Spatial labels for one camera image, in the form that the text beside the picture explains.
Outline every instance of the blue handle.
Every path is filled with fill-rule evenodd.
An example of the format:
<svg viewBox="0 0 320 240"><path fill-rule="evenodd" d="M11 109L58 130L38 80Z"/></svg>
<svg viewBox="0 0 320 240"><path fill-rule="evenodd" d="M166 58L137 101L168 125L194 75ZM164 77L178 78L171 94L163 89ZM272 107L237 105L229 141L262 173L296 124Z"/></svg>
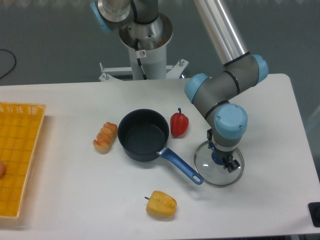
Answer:
<svg viewBox="0 0 320 240"><path fill-rule="evenodd" d="M197 173L192 167L190 167L185 161L183 161L174 151L170 148L166 148L165 151L159 153L164 159L169 160L175 166L177 166L185 175L187 175L195 184L202 184L204 178Z"/></svg>

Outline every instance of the toy bread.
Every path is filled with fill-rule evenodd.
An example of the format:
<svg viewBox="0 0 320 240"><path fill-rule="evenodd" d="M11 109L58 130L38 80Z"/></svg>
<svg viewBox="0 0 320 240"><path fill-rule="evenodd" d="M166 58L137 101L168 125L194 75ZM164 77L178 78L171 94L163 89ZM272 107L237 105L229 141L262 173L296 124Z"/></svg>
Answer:
<svg viewBox="0 0 320 240"><path fill-rule="evenodd" d="M118 126L111 122L106 122L97 134L96 139L93 140L93 146L99 152L106 154L115 141L117 133Z"/></svg>

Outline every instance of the glass lid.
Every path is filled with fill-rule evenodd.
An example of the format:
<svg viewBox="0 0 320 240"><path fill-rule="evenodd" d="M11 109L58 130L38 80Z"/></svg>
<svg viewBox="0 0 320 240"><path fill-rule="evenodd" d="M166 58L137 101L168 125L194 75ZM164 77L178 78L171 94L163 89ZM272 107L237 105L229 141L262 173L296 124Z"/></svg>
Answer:
<svg viewBox="0 0 320 240"><path fill-rule="evenodd" d="M240 164L237 170L229 173L224 169L224 164L215 150L209 147L210 141L202 143L194 154L194 165L196 171L204 178L204 181L216 187L225 187L238 181L244 172L244 158L241 152L236 149L233 152L233 159Z"/></svg>

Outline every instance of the black saucepan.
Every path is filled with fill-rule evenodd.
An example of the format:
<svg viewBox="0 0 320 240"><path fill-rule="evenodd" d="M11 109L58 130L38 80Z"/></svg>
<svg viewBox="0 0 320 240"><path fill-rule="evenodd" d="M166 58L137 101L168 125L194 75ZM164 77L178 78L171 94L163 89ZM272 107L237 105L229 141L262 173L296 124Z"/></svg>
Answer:
<svg viewBox="0 0 320 240"><path fill-rule="evenodd" d="M118 138L130 158L148 162L162 157L172 162L196 184L204 182L199 173L166 147L169 126L160 113L151 109L138 109L128 113L119 124Z"/></svg>

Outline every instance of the gray floor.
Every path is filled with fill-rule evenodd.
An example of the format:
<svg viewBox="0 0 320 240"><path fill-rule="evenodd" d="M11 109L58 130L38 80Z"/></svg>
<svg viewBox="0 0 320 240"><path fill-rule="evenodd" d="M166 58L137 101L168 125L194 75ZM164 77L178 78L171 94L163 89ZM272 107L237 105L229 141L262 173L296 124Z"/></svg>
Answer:
<svg viewBox="0 0 320 240"><path fill-rule="evenodd" d="M90 2L0 0L0 49L12 51L17 59L0 85L96 82L99 62L108 68L128 67L128 53L117 32L100 30ZM270 73L290 77L306 126L320 105L320 0L226 2L250 52L267 60ZM188 60L187 77L219 74L223 67L193 2L160 0L159 8L173 24L167 63ZM13 62L10 54L0 51L0 76ZM320 176L320 124L307 137Z"/></svg>

